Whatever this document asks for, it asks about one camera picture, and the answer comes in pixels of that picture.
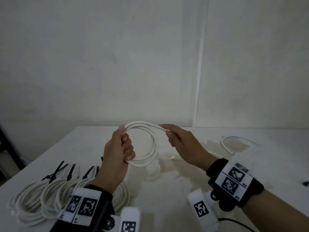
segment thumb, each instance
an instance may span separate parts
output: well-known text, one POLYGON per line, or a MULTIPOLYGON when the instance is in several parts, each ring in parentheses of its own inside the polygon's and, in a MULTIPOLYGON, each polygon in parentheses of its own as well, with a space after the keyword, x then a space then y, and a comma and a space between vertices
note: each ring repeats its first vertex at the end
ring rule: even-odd
POLYGON ((121 137, 123 133, 125 132, 126 128, 123 125, 120 125, 119 128, 113 132, 112 135, 112 142, 113 143, 120 143, 121 144, 121 137))
POLYGON ((171 131, 167 131, 166 136, 168 136, 169 140, 176 147, 177 151, 179 148, 183 147, 182 142, 180 141, 179 137, 176 134, 172 133, 171 131))

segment hand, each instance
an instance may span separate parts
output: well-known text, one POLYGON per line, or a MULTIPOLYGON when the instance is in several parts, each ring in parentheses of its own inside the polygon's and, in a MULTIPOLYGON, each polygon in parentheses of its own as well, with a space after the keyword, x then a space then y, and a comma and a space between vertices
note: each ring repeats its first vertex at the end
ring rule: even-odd
POLYGON ((92 185, 98 186, 111 194, 124 180, 128 171, 126 160, 135 157, 132 142, 128 134, 124 134, 125 127, 121 125, 112 135, 104 148, 103 162, 100 171, 92 185))
POLYGON ((166 132, 168 141, 187 163, 207 171, 211 164, 217 160, 202 147, 190 131, 171 124, 161 124, 160 126, 170 130, 166 132))

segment white wall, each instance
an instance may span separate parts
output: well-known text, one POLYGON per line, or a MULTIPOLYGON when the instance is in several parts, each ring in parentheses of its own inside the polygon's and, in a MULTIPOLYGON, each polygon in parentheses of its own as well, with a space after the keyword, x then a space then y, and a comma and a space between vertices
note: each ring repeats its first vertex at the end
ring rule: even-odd
POLYGON ((309 128, 309 0, 210 0, 197 127, 309 128))
POLYGON ((0 0, 0 123, 34 159, 81 124, 190 126, 207 0, 0 0))

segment black wrist strap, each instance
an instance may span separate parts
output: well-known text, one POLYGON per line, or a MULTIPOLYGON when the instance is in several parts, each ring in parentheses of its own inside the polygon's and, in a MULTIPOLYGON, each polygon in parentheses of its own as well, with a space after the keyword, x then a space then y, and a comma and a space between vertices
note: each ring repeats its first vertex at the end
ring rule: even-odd
MULTIPOLYGON (((212 191, 212 197, 214 200, 219 200, 219 207, 226 212, 233 210, 236 205, 240 208, 243 207, 252 195, 258 195, 264 190, 264 186, 257 179, 253 178, 249 186, 246 187, 245 193, 241 197, 240 201, 234 198, 231 193, 222 188, 222 185, 220 186, 215 183, 219 174, 228 163, 229 161, 224 158, 218 159, 206 171, 206 175, 210 177, 208 184, 214 189, 212 191)), ((226 178, 229 179, 230 182, 237 184, 237 187, 243 187, 232 177, 226 175, 226 178)))

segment white table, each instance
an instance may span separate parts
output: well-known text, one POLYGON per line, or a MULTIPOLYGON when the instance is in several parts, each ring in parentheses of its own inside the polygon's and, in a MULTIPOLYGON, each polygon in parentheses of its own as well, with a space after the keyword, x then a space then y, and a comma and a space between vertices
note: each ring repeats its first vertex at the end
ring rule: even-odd
MULTIPOLYGON (((77 127, 0 187, 0 231, 49 231, 54 221, 32 228, 20 227, 6 207, 7 201, 27 184, 51 174, 62 160, 65 160, 65 163, 79 165, 81 176, 92 165, 100 165, 104 145, 116 128, 77 127)), ((265 184, 267 189, 309 216, 309 187, 301 184, 303 181, 309 181, 309 130, 185 129, 193 132, 210 151, 218 152, 229 159, 231 155, 223 150, 219 143, 222 136, 241 136, 260 144, 261 148, 258 152, 248 155, 253 150, 250 146, 237 158, 265 184)), ((210 190, 206 182, 208 177, 202 170, 188 165, 183 160, 177 160, 180 157, 168 143, 164 132, 157 129, 154 129, 154 132, 158 136, 160 146, 161 172, 149 174, 152 168, 130 166, 125 179, 132 194, 130 205, 142 209, 141 231, 200 231, 186 199, 187 195, 195 189, 210 190)), ((150 144, 148 134, 142 130, 130 130, 129 135, 137 154, 147 150, 150 144)), ((77 172, 75 168, 73 177, 76 177, 77 172)), ((247 224, 250 223, 239 209, 229 215, 247 224)), ((221 223, 220 231, 246 231, 232 222, 221 223)))

